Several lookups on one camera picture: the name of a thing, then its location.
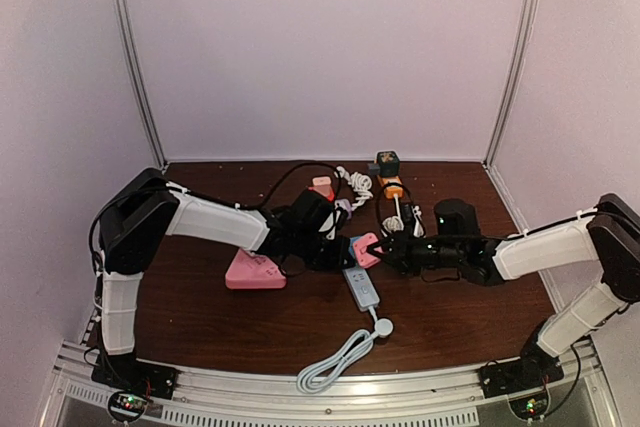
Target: wooden table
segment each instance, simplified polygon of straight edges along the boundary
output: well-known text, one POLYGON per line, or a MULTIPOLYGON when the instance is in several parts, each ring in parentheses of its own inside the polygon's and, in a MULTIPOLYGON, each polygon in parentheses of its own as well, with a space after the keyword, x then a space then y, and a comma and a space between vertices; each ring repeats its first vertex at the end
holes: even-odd
MULTIPOLYGON (((294 163, 173 164, 171 180, 227 200, 256 203, 294 163)), ((342 163, 365 172, 364 162, 342 163)), ((435 233, 433 205, 459 197, 474 204, 483 233, 515 228, 476 163, 408 163, 401 177, 435 233)), ((290 203, 321 168, 297 172, 271 205, 290 203)), ((384 202, 386 214, 392 203, 384 202)), ((377 229, 373 202, 343 229, 377 229)), ((231 291, 224 274, 236 248, 187 237, 165 237, 140 287, 136 320, 140 358, 247 373, 296 374, 336 351, 357 329, 371 329, 341 274, 307 272, 283 290, 231 291)), ((464 281, 427 284, 379 264, 369 270, 380 294, 379 315, 395 331, 349 373, 407 372, 516 356, 531 331, 553 313, 538 275, 498 287, 464 281)))

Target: white panel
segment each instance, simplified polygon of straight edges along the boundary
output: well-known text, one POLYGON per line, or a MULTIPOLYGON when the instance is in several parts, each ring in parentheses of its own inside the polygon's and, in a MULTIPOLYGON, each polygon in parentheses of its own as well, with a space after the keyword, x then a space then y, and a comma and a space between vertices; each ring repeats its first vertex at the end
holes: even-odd
POLYGON ((169 159, 481 159, 522 0, 129 0, 169 159))
MULTIPOLYGON (((540 0, 497 167, 528 223, 616 192, 640 210, 640 0, 540 0)), ((565 302, 596 264, 553 271, 565 302)), ((595 336, 624 425, 637 425, 640 308, 595 336)))
POLYGON ((0 3, 0 424, 28 426, 89 314, 89 223, 151 157, 111 0, 0 3))

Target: metal frame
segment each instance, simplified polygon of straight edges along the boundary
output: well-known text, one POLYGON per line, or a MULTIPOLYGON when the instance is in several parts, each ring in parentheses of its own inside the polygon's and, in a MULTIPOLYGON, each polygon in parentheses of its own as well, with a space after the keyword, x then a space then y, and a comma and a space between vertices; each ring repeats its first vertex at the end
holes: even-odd
POLYGON ((525 53, 527 46, 529 45, 529 38, 531 37, 533 21, 537 10, 538 0, 523 0, 520 24, 518 25, 518 34, 516 36, 516 44, 513 49, 511 65, 509 66, 507 83, 502 94, 500 110, 491 136, 491 142, 489 143, 489 149, 487 150, 487 155, 484 159, 484 164, 486 166, 492 166, 494 164, 502 137, 504 136, 507 120, 509 119, 511 107, 513 106, 520 77, 522 75, 525 53))
POLYGON ((164 151, 162 150, 158 129, 156 128, 156 124, 153 120, 153 114, 151 113, 149 97, 147 96, 147 89, 145 88, 142 71, 140 69, 140 61, 138 60, 138 52, 133 39, 133 30, 131 28, 131 19, 129 17, 127 0, 113 1, 116 17, 118 18, 118 26, 120 27, 122 46, 124 48, 124 59, 127 64, 127 70, 129 71, 131 86, 133 87, 133 93, 140 112, 142 126, 147 136, 147 140, 149 141, 153 160, 158 168, 163 168, 166 166, 167 160, 164 156, 164 151))
MULTIPOLYGON (((104 406, 113 391, 91 381, 91 367, 83 360, 85 349, 63 343, 49 382, 48 398, 39 413, 42 427, 57 425, 65 398, 104 406)), ((577 350, 598 425, 620 427, 593 345, 583 341, 577 344, 577 350)), ((95 361, 94 354, 87 358, 95 361)), ((572 352, 563 354, 560 360, 566 376, 553 385, 573 382, 577 371, 572 352)), ((477 375, 482 365, 349 376, 341 378, 330 393, 317 396, 299 394, 295 377, 291 376, 177 367, 173 399, 155 400, 146 417, 177 426, 474 426, 478 425, 477 407, 506 400, 505 396, 484 399, 477 375), (441 424, 439 419, 445 418, 457 420, 441 424)))

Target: blue object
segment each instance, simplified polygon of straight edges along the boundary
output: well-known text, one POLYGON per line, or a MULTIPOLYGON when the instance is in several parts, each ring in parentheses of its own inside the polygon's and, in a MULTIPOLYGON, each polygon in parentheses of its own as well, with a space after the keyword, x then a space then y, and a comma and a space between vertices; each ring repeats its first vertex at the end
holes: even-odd
POLYGON ((349 240, 349 253, 353 256, 353 258, 356 258, 356 251, 353 250, 353 244, 355 241, 357 241, 358 239, 361 239, 362 236, 359 235, 357 237, 351 237, 351 239, 349 240))

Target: pink object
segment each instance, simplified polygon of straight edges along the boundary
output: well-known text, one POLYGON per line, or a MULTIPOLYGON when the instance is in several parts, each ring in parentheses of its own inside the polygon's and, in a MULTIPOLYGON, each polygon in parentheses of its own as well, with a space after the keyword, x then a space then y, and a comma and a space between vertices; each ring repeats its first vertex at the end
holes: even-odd
POLYGON ((234 257, 224 282, 231 290, 282 289, 287 279, 264 255, 250 255, 242 249, 234 257))
POLYGON ((335 196, 333 194, 333 189, 331 188, 331 177, 314 177, 313 190, 324 195, 327 199, 333 202, 333 198, 335 196))
MULTIPOLYGON (((363 269, 368 269, 380 262, 380 259, 375 255, 371 255, 367 252, 367 247, 371 244, 375 244, 378 241, 378 237, 373 232, 364 234, 358 240, 353 243, 353 251, 356 254, 356 261, 358 265, 363 269)), ((378 247, 376 252, 382 252, 382 249, 378 247)))

